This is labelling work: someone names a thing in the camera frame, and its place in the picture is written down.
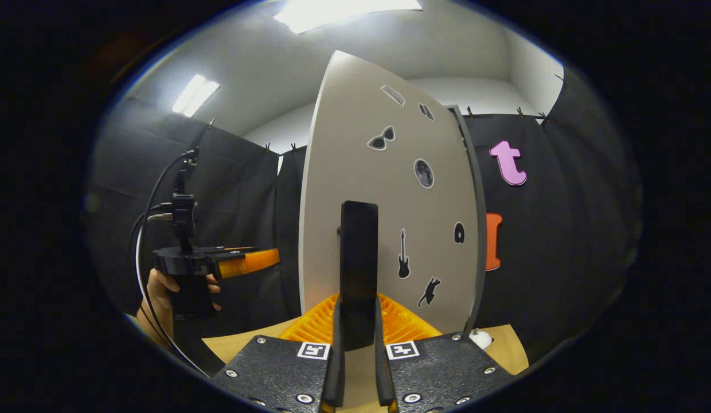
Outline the small ceiling light panel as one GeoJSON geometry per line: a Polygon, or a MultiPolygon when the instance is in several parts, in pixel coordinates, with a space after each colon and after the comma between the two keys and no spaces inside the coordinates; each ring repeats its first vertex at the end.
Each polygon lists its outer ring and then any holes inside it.
{"type": "Polygon", "coordinates": [[[177,97],[171,110],[174,113],[192,118],[219,88],[220,84],[218,82],[207,79],[201,74],[196,74],[177,97]]]}

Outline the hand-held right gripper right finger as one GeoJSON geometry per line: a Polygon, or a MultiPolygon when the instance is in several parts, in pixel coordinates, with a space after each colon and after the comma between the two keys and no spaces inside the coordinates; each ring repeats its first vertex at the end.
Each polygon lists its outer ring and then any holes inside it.
{"type": "Polygon", "coordinates": [[[382,294],[374,314],[377,397],[388,413],[467,413],[514,379],[463,331],[442,334],[382,294]]]}

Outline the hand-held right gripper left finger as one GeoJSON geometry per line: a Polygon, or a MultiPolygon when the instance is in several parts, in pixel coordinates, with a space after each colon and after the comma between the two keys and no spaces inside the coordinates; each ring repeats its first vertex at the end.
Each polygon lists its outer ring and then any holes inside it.
{"type": "Polygon", "coordinates": [[[335,413],[345,382],[340,306],[334,294],[279,336],[253,336],[212,381],[266,413],[335,413]]]}

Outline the beige cabinet door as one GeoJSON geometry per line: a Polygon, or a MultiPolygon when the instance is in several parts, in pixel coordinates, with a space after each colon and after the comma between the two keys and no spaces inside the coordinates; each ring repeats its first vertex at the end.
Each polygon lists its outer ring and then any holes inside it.
{"type": "Polygon", "coordinates": [[[299,212],[306,312],[339,292],[341,206],[377,206],[377,291],[440,332],[474,326],[486,277],[486,199],[457,106],[336,50],[312,116],[299,212]]]}

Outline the black backdrop cloth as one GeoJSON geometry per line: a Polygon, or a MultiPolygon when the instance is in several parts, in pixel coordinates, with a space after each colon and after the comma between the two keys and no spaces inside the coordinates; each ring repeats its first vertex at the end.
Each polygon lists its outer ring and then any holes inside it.
{"type": "MultiPolygon", "coordinates": [[[[547,120],[465,117],[497,228],[499,267],[487,270],[475,326],[509,324],[530,363],[591,326],[623,290],[638,251],[642,190],[629,142],[608,104],[566,65],[547,120]]],[[[306,147],[277,154],[135,98],[97,136],[88,181],[87,239],[112,303],[135,315],[142,295],[131,233],[163,168],[192,143],[201,165],[202,246],[277,248],[280,262],[222,283],[222,312],[180,322],[179,346],[214,368],[201,337],[238,334],[301,315],[299,206],[306,147]]]]}

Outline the large ceiling light panel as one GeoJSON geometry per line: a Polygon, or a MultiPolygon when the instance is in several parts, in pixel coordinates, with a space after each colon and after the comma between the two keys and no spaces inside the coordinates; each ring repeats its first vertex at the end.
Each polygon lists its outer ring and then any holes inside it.
{"type": "Polygon", "coordinates": [[[369,13],[422,10],[418,0],[289,0],[274,19],[291,32],[302,34],[369,13]]]}

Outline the black cabinet door handle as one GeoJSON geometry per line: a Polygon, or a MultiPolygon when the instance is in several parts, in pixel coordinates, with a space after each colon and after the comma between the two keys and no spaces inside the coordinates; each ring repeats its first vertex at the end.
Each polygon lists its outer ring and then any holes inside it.
{"type": "Polygon", "coordinates": [[[371,346],[376,328],[377,205],[345,201],[341,206],[340,327],[345,351],[371,346]]]}

